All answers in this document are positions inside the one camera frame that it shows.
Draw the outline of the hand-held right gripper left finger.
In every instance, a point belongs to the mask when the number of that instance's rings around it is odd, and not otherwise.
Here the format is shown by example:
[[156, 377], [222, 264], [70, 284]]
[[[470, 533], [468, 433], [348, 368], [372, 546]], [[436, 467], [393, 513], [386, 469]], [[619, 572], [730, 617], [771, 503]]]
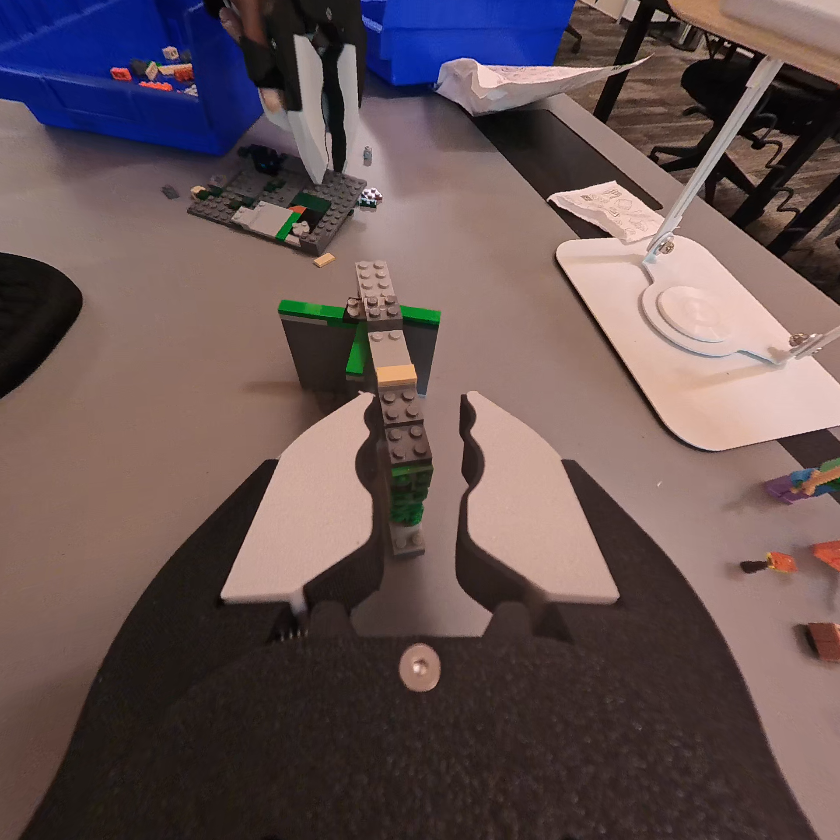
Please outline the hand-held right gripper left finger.
[[220, 592], [226, 605], [353, 609], [382, 581], [375, 506], [357, 469], [374, 396], [361, 392], [281, 453]]

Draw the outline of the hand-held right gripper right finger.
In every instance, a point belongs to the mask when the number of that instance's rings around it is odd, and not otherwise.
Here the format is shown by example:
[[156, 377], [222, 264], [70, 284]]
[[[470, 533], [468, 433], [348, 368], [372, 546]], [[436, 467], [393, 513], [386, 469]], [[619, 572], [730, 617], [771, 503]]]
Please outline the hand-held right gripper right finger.
[[478, 392], [460, 397], [461, 472], [455, 570], [493, 613], [519, 603], [613, 606], [619, 591], [561, 456]]

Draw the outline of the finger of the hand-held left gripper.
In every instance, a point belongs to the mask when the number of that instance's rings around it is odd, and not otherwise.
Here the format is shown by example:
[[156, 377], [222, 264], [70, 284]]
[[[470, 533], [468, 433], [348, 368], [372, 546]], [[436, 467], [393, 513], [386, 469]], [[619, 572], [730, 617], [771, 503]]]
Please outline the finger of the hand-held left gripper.
[[331, 143], [332, 169], [344, 172], [359, 130], [360, 79], [356, 48], [326, 48], [326, 124]]
[[287, 112], [301, 161], [311, 180], [320, 185], [329, 163], [322, 61], [305, 35], [294, 35], [292, 44], [295, 69], [287, 74]]

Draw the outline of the grey brick baseplate build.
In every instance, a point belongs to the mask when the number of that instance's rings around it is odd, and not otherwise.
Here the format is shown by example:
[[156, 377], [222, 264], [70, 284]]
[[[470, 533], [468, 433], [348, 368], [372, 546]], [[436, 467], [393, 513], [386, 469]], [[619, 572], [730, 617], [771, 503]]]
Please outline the grey brick baseplate build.
[[335, 171], [326, 171], [317, 185], [301, 160], [290, 154], [276, 176], [258, 173], [250, 160], [238, 157], [237, 162], [236, 173], [195, 187], [186, 211], [313, 257], [329, 250], [368, 186]]

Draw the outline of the grey green brick wall assembly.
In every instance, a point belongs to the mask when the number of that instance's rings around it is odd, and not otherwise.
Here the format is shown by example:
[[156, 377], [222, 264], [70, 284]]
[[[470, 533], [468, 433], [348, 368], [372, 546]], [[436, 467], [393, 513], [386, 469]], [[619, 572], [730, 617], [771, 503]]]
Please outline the grey green brick wall assembly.
[[303, 390], [336, 401], [375, 396], [392, 555], [417, 557], [434, 471], [424, 399], [441, 312], [401, 305], [384, 259], [357, 261], [354, 275], [342, 307], [282, 299], [278, 314]]

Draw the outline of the grey desk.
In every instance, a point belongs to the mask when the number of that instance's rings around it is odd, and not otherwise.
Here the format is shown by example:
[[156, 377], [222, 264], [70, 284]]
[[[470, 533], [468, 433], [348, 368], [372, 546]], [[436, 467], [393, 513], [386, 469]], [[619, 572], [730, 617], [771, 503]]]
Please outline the grey desk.
[[[2, 400], [2, 838], [18, 838], [67, 750], [125, 618], [184, 541], [320, 417], [298, 386], [277, 305], [340, 305], [355, 261], [442, 312], [427, 427], [434, 482], [420, 559], [388, 563], [354, 615], [367, 634], [477, 634], [459, 588], [459, 397], [478, 391], [578, 461], [667, 552], [714, 617], [776, 759], [820, 838], [838, 838], [838, 667], [796, 627], [838, 620], [838, 576], [813, 543], [838, 503], [786, 507], [768, 443], [719, 454], [659, 423], [560, 273], [572, 232], [453, 103], [370, 80], [353, 171], [358, 211], [318, 268], [187, 215], [227, 163], [48, 129], [2, 102], [2, 251], [62, 271], [84, 301], [48, 360]], [[180, 198], [168, 200], [171, 184]], [[793, 574], [739, 563], [792, 556]]]

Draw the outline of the empty blue storage bin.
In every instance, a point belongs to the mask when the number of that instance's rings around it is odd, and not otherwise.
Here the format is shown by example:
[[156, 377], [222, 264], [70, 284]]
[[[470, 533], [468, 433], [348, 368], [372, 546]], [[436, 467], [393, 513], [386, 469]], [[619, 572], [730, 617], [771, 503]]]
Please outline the empty blue storage bin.
[[574, 1], [363, 1], [367, 67], [394, 87], [431, 85], [458, 58], [550, 66]]

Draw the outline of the printed white paper bag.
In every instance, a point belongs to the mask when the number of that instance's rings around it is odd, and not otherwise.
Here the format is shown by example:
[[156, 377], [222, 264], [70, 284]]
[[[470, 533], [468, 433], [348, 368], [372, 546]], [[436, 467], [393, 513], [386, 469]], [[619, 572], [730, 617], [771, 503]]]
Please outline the printed white paper bag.
[[648, 58], [604, 67], [486, 66], [475, 59], [444, 63], [434, 91], [471, 117], [518, 109], [584, 88], [641, 66]]

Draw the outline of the pile of loose bricks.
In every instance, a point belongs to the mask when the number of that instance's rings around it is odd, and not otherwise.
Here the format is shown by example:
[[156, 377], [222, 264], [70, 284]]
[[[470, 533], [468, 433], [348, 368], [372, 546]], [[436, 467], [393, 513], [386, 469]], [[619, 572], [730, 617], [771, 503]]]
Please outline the pile of loose bricks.
[[193, 54], [189, 49], [164, 47], [163, 60], [130, 59], [125, 66], [113, 66], [110, 77], [114, 81], [132, 82], [142, 88], [173, 91], [198, 98]]

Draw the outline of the white book stand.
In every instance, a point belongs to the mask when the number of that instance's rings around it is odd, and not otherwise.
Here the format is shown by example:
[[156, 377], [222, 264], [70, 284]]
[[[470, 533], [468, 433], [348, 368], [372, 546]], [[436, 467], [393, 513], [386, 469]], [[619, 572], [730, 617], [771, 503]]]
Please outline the white book stand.
[[720, 452], [837, 427], [838, 382], [706, 247], [677, 235], [691, 201], [783, 64], [838, 83], [838, 2], [672, 2], [688, 23], [763, 57], [658, 231], [561, 243], [556, 260], [662, 423]]

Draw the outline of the blue bin with loose bricks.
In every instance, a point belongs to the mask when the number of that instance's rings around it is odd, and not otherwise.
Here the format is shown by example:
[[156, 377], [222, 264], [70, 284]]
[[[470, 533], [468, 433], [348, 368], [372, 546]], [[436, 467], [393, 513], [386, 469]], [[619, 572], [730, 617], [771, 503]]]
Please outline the blue bin with loose bricks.
[[[192, 58], [196, 95], [116, 80], [132, 60]], [[42, 124], [223, 155], [262, 117], [235, 42], [202, 2], [2, 2], [1, 95]]]

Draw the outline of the small flat paper bag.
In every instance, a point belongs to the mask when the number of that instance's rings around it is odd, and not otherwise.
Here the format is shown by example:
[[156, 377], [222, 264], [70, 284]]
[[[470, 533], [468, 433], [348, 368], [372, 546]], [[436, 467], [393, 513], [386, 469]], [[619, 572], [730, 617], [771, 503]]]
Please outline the small flat paper bag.
[[664, 218], [616, 181], [551, 194], [548, 203], [591, 223], [625, 245], [657, 234]]

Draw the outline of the brown square brick piece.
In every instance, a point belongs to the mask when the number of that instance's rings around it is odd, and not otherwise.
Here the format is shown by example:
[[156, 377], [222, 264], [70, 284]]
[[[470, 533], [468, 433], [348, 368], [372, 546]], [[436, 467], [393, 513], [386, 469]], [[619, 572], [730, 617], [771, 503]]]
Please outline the brown square brick piece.
[[813, 653], [820, 660], [827, 663], [839, 663], [839, 624], [808, 623], [805, 625], [805, 636]]

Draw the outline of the black textured pad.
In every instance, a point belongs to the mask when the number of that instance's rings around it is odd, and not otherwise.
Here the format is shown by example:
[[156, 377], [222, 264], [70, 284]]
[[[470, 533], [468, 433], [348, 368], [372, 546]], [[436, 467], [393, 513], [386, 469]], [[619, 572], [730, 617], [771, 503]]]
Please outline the black textured pad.
[[1, 396], [23, 384], [77, 320], [83, 296], [44, 262], [1, 254]]

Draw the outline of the black office chair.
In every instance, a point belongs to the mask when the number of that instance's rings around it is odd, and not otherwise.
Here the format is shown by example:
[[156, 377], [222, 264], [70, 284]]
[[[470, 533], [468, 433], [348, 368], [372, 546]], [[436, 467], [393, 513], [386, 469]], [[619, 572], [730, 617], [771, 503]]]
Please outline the black office chair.
[[[711, 128], [693, 146], [657, 145], [651, 150], [649, 158], [658, 162], [661, 154], [670, 156], [670, 162], [660, 165], [669, 173], [696, 168], [739, 102], [756, 66], [754, 62], [734, 58], [704, 59], [690, 65], [684, 71], [680, 85], [695, 105], [688, 108], [685, 115], [700, 113], [711, 121]], [[770, 133], [776, 130], [789, 136], [801, 135], [815, 104], [811, 93], [781, 72], [741, 126], [738, 135], [751, 141], [755, 150], [766, 144], [775, 145], [780, 150], [782, 143], [770, 140]]]

